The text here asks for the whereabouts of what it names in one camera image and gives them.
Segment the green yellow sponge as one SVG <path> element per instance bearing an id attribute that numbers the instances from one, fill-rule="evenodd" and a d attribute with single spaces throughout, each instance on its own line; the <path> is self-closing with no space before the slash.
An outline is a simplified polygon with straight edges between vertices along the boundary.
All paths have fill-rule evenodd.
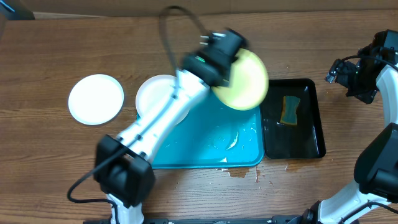
<path id="1" fill-rule="evenodd" d="M 284 96 L 282 100 L 282 112 L 280 123 L 285 125 L 297 125 L 297 108 L 300 104 L 300 98 L 296 96 Z"/>

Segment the yellow-green plate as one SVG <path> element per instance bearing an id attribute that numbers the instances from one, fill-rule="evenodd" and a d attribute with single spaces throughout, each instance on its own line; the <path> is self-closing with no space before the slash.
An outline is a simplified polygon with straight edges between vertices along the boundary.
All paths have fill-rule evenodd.
<path id="1" fill-rule="evenodd" d="M 229 85 L 214 86 L 216 97 L 234 110 L 251 110 L 267 95 L 269 77 L 262 60 L 252 51 L 240 49 L 232 63 Z"/>

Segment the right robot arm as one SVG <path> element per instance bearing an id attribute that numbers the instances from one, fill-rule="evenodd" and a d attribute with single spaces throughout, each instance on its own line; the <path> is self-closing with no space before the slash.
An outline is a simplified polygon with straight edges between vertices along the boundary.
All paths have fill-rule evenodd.
<path id="1" fill-rule="evenodd" d="M 373 82 L 381 93 L 385 128 L 358 157 L 354 179 L 291 223 L 358 223 L 379 207 L 397 212 L 390 207 L 397 203 L 397 47 L 369 45 L 354 57 L 358 69 L 353 76 Z"/>

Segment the white plate with stain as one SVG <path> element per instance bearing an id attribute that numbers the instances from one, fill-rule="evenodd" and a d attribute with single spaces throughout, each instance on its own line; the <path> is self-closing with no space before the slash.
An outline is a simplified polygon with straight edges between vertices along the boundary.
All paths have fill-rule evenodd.
<path id="1" fill-rule="evenodd" d="M 117 79 L 94 74 L 81 79 L 68 97 L 68 109 L 78 122 L 95 126 L 118 115 L 124 103 L 124 91 Z"/>

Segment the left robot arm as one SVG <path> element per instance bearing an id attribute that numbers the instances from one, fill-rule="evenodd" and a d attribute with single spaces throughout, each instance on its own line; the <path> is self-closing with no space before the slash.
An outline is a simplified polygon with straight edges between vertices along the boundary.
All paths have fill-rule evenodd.
<path id="1" fill-rule="evenodd" d="M 229 87 L 246 50 L 205 47 L 183 58 L 166 103 L 141 116 L 116 138 L 105 135 L 96 148 L 93 175 L 111 206 L 109 223 L 143 223 L 142 202 L 155 184 L 151 163 L 160 145 L 189 109 L 214 86 Z"/>

